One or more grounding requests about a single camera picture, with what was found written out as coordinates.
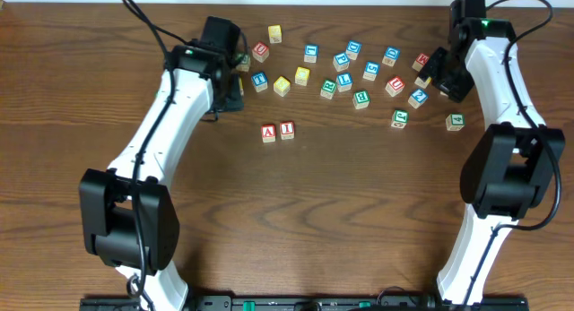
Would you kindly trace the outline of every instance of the toy block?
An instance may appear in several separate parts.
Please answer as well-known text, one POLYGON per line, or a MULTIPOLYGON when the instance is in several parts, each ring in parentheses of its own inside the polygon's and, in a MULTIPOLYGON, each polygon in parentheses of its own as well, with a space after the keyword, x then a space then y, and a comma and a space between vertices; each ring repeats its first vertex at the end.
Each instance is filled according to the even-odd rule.
POLYGON ((271 25, 269 28, 269 43, 281 43, 281 25, 271 25))
POLYGON ((349 67, 349 63, 351 63, 351 60, 349 60, 349 57, 345 53, 335 55, 333 58, 333 65, 337 72, 347 69, 349 67))
POLYGON ((282 122, 280 124, 281 139, 290 140, 295 138, 295 123, 293 122, 282 122))
POLYGON ((284 97, 287 92, 291 90, 291 83, 285 79, 285 77, 280 76, 273 84, 273 90, 278 93, 279 96, 284 97))
POLYGON ((395 110, 395 114, 393 114, 393 119, 391 121, 391 127, 404 128, 408 121, 409 113, 404 110, 395 110))
POLYGON ((267 89, 267 77, 264 73, 256 73, 251 77, 255 91, 260 92, 267 89))
POLYGON ((251 57, 249 55, 245 55, 245 57, 243 57, 243 55, 245 54, 244 53, 237 54, 236 59, 237 60, 241 59, 241 62, 239 63, 239 65, 235 67, 235 69, 242 72, 248 72, 249 66, 251 65, 251 57))
POLYGON ((429 95, 426 92, 422 91, 422 89, 418 89, 411 94, 409 97, 409 104, 414 108, 419 108, 425 101, 429 98, 429 95))
POLYGON ((369 94, 367 91, 357 91, 352 95, 352 104, 355 109, 367 108, 370 103, 369 94))
POLYGON ((357 60, 357 56, 359 55, 359 52, 361 52, 361 47, 362 44, 357 42, 357 41, 349 41, 349 44, 347 45, 347 49, 344 51, 344 53, 352 60, 357 60))
POLYGON ((425 54, 419 54, 419 56, 417 56, 414 60, 413 69, 420 72, 424 65, 427 64, 427 61, 429 61, 429 56, 425 54))
POLYGON ((339 92, 348 91, 352 86, 352 78, 350 73, 341 73, 337 75, 337 89, 339 92))
POLYGON ((393 47, 388 47, 383 57, 383 64, 393 66, 395 65, 398 56, 401 54, 401 50, 393 47))
POLYGON ((365 66, 365 73, 362 75, 363 79, 374 81, 377 78, 378 69, 380 65, 371 61, 367 62, 365 66))
POLYGON ((460 131, 465 127, 465 116, 462 114, 450 114, 447 117, 447 131, 460 131))
POLYGON ((325 79, 325 82, 323 82, 323 87, 321 87, 321 96, 325 97, 326 99, 332 99, 333 95, 335 95, 335 87, 335 82, 325 79))
POLYGON ((316 63, 317 57, 319 56, 319 46, 316 45, 307 45, 305 46, 305 57, 303 58, 304 62, 316 63))
POLYGON ((398 95, 404 89, 404 82, 398 76, 387 82, 385 90, 391 97, 398 95))
POLYGON ((421 77, 416 77, 416 80, 414 81, 414 84, 425 89, 427 88, 427 86, 429 85, 429 83, 431 83, 431 78, 427 77, 427 80, 423 80, 421 79, 421 77))
POLYGON ((269 47, 263 42, 257 42, 253 47, 253 57, 260 63, 264 62, 269 56, 269 47))
POLYGON ((307 82, 309 81, 309 75, 311 71, 307 68, 298 67, 297 72, 295 73, 295 83, 301 86, 307 86, 307 82))
POLYGON ((275 142, 275 125, 261 126, 261 137, 263 143, 275 142))

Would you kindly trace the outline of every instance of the wooden surface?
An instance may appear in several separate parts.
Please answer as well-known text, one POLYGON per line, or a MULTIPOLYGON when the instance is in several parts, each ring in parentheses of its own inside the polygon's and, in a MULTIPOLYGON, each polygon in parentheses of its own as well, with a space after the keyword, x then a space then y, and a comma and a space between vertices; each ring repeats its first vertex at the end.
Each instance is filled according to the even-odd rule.
MULTIPOLYGON (((199 124, 185 150, 172 199, 182 224, 176 264, 193 286, 238 295, 376 294, 387 286, 432 289, 459 230, 463 163, 483 134, 476 92, 462 104, 439 96, 418 109, 411 65, 446 45, 447 8, 144 5, 158 25, 199 37, 207 15, 232 19, 249 43, 281 24, 283 43, 251 72, 309 85, 285 98, 255 93, 243 74, 245 110, 199 124), (352 89, 371 95, 355 110, 351 93, 319 97, 332 61, 349 39, 363 43, 352 89), (306 43, 320 46, 303 63, 306 43), (394 68, 362 80, 366 61, 401 48, 394 68), (405 90, 391 99, 386 81, 405 90), (389 127, 406 109, 405 130, 389 127), (460 132, 445 117, 466 116, 460 132), (294 140, 263 144, 262 124, 293 120, 294 140)), ((494 10, 518 32, 543 10, 494 10)), ((574 12, 557 10, 545 29, 519 43, 526 85, 548 125, 574 138, 574 12)), ((174 40, 165 38, 170 47, 174 40)), ((161 53, 148 29, 120 4, 6 4, 0 12, 0 308, 75 310, 88 294, 124 293, 125 280, 84 251, 77 186, 124 149, 153 101, 161 53)), ((522 293, 532 310, 570 310, 574 290, 574 155, 561 160, 558 217, 534 233, 512 233, 488 278, 488 293, 522 293)), ((528 213, 541 219, 552 193, 528 213)))

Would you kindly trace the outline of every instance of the green block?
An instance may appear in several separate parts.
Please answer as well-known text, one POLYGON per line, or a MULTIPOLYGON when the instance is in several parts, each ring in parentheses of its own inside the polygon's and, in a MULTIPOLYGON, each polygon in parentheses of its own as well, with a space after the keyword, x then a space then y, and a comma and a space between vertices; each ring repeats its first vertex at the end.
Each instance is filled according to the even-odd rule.
POLYGON ((330 81, 328 79, 325 79, 325 82, 323 82, 323 87, 321 87, 321 89, 323 91, 327 91, 327 92, 335 92, 335 87, 336 87, 336 84, 334 81, 330 81))

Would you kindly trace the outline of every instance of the black cable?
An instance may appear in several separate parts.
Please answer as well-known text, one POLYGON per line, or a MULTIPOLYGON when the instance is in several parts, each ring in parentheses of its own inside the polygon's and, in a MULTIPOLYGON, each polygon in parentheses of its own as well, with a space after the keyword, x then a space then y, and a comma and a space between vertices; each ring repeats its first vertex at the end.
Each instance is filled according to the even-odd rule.
MULTIPOLYGON (((488 10, 492 9, 492 7, 494 7, 495 5, 506 2, 506 1, 510 1, 510 0, 496 1, 492 4, 490 4, 488 7, 486 7, 486 10, 488 11, 488 10)), ((514 99, 517 102, 520 113, 525 118, 525 120, 528 122, 528 124, 530 124, 533 131, 535 131, 536 139, 538 140, 538 142, 540 142, 542 144, 542 146, 543 146, 544 150, 546 151, 546 153, 548 154, 548 158, 551 162, 552 170, 554 173, 554 184, 555 184, 554 203, 552 205, 550 212, 546 216, 546 218, 544 218, 542 221, 536 223, 535 225, 520 226, 520 225, 501 224, 501 225, 496 226, 494 229, 492 229, 491 238, 489 239, 488 244, 484 248, 483 255, 481 256, 481 259, 480 259, 478 265, 476 266, 476 271, 474 272, 474 275, 471 277, 470 285, 469 285, 468 291, 466 292, 466 295, 465 295, 465 300, 464 300, 463 304, 460 305, 459 307, 465 307, 466 304, 468 303, 468 300, 470 299, 471 292, 473 291, 473 288, 474 288, 474 283, 476 282, 476 279, 478 278, 478 275, 480 274, 480 271, 483 268, 484 261, 486 260, 486 256, 490 252, 492 244, 494 243, 494 239, 499 235, 499 231, 501 229, 517 229, 517 230, 524 230, 524 231, 533 231, 533 230, 541 229, 541 228, 545 227, 546 225, 548 225, 552 221, 554 216, 556 216, 556 212, 558 211, 558 208, 560 207, 562 185, 561 185, 560 166, 558 165, 558 160, 556 159, 556 156, 554 155, 554 152, 552 151, 550 144, 548 144, 548 141, 540 132, 540 128, 538 127, 538 125, 536 125, 536 123, 532 119, 532 117, 530 117, 528 115, 528 113, 526 112, 526 107, 522 103, 522 100, 520 99, 520 96, 518 95, 517 87, 514 83, 514 80, 512 79, 512 73, 510 72, 510 64, 509 64, 509 62, 511 60, 511 58, 509 57, 509 53, 510 53, 510 49, 512 48, 512 46, 515 45, 520 39, 522 39, 526 35, 534 32, 535 30, 542 28, 553 17, 554 12, 553 12, 553 9, 552 9, 552 6, 550 5, 550 3, 548 3, 548 1, 546 1, 546 0, 537 0, 537 1, 542 2, 548 8, 548 17, 542 23, 534 26, 530 30, 523 32, 522 34, 520 34, 519 36, 517 36, 516 38, 511 40, 509 42, 509 44, 507 45, 506 50, 504 52, 503 62, 504 62, 504 69, 506 72, 506 76, 507 76, 507 79, 509 80, 510 89, 512 90, 512 94, 514 95, 514 99)))
POLYGON ((145 149, 146 149, 148 143, 150 142, 150 140, 152 139, 153 134, 155 133, 155 130, 158 128, 158 125, 160 124, 161 120, 163 119, 163 117, 167 113, 168 108, 170 107, 171 103, 173 102, 173 97, 174 97, 175 90, 176 90, 176 88, 175 88, 176 80, 175 80, 175 76, 173 73, 174 68, 173 68, 173 65, 171 64, 171 61, 170 61, 170 54, 168 52, 168 49, 166 49, 165 44, 161 40, 161 37, 158 33, 157 28, 152 24, 152 22, 150 22, 150 20, 147 18, 147 16, 145 16, 144 12, 142 12, 142 10, 139 8, 139 6, 137 6, 137 4, 133 0, 122 0, 122 2, 127 7, 127 9, 132 14, 135 15, 135 17, 137 17, 138 19, 143 21, 150 28, 150 30, 153 33, 153 36, 155 37, 155 39, 158 42, 158 45, 161 48, 161 52, 163 53, 166 68, 167 68, 168 72, 170 73, 170 95, 166 98, 165 105, 161 109, 161 112, 158 115, 158 117, 155 119, 155 122, 153 122, 153 125, 150 128, 149 132, 147 133, 147 135, 143 139, 140 150, 135 155, 134 172, 132 175, 132 180, 130 182, 130 194, 132 196, 132 210, 134 211, 134 219, 135 219, 135 234, 137 236, 137 244, 138 244, 139 250, 140 250, 141 273, 140 273, 139 277, 136 277, 132 280, 128 280, 128 283, 126 285, 126 289, 127 289, 127 294, 131 298, 139 298, 139 297, 143 296, 143 298, 148 303, 148 306, 150 307, 150 309, 153 309, 153 303, 151 302, 151 300, 147 296, 147 294, 144 294, 145 279, 146 279, 147 271, 148 271, 147 270, 148 262, 147 262, 147 254, 145 252, 145 243, 144 243, 144 236, 143 236, 143 230, 142 230, 142 222, 141 222, 141 217, 140 217, 140 212, 139 212, 140 198, 139 198, 139 189, 138 189, 137 180, 139 178, 140 167, 143 164, 142 158, 145 154, 145 149), (133 284, 137 287, 137 290, 135 292, 133 292, 133 284))
MULTIPOLYGON (((392 286, 392 287, 388 287, 388 288, 386 288, 386 289, 383 289, 383 291, 380 292, 380 294, 379 294, 378 297, 377 297, 377 304, 378 304, 379 306, 381 305, 381 303, 383 303, 382 298, 385 296, 385 294, 386 294, 387 292, 389 292, 390 290, 393 290, 393 289, 394 289, 394 290, 399 289, 399 290, 401 290, 401 291, 403 291, 403 292, 406 292, 406 289, 403 289, 403 288, 401 288, 401 287, 399 287, 399 286, 392 286)), ((411 298, 410 295, 407 295, 407 297, 411 300, 411 302, 413 302, 414 305, 416 305, 416 302, 414 302, 413 298, 411 298)))

